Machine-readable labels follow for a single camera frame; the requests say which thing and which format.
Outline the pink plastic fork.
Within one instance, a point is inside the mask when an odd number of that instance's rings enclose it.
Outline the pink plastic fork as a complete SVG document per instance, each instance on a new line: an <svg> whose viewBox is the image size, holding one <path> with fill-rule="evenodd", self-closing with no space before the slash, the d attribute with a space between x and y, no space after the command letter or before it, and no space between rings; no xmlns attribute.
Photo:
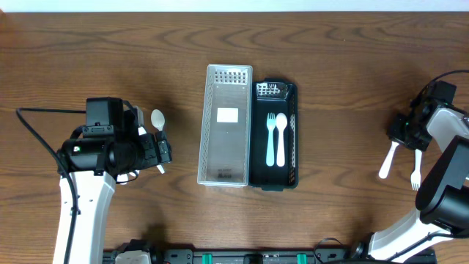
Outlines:
<svg viewBox="0 0 469 264"><path fill-rule="evenodd" d="M380 170L378 172L378 176L380 179L386 179L388 177L388 174L391 169L392 161L394 158L395 151L397 147L399 146L398 142L392 141L390 149L382 163L382 166L380 167Z"/></svg>

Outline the black plastic basket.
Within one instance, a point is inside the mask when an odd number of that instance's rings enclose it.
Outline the black plastic basket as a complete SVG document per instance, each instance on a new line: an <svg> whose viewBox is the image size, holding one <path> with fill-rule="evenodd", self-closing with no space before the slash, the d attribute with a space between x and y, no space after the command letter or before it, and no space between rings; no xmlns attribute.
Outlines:
<svg viewBox="0 0 469 264"><path fill-rule="evenodd" d="M251 152L248 184L264 191L283 191L299 183L298 89L280 78L253 83L251 111ZM268 148L267 115L283 113L287 126L282 133L285 165L266 164Z"/></svg>

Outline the mint green plastic fork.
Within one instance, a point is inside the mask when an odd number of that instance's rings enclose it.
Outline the mint green plastic fork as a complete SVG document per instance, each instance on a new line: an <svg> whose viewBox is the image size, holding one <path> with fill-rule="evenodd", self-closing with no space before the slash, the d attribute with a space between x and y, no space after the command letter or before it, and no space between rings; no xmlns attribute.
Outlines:
<svg viewBox="0 0 469 264"><path fill-rule="evenodd" d="M266 126L267 126L267 150L266 150L266 165L267 166L273 166L274 165L274 145L273 145L273 132L276 127L276 116L274 113L268 113L267 114L267 120L266 120Z"/></svg>

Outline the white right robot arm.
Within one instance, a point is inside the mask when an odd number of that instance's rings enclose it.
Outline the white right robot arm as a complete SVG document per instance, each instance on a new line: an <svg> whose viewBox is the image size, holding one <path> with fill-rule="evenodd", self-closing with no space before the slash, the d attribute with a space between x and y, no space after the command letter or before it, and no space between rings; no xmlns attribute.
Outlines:
<svg viewBox="0 0 469 264"><path fill-rule="evenodd" d="M415 209L374 233L367 257L403 263L436 243L468 238L468 114L453 106L440 107L426 130L442 155L421 184Z"/></svg>

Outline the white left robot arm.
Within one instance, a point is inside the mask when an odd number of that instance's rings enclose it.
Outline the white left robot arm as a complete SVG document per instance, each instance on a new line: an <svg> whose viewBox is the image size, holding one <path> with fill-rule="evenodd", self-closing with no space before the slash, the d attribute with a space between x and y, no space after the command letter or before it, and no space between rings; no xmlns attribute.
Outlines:
<svg viewBox="0 0 469 264"><path fill-rule="evenodd" d="M54 263L101 263L108 209L118 184L171 162L166 133L68 139L58 151L67 173L59 182L61 212Z"/></svg>

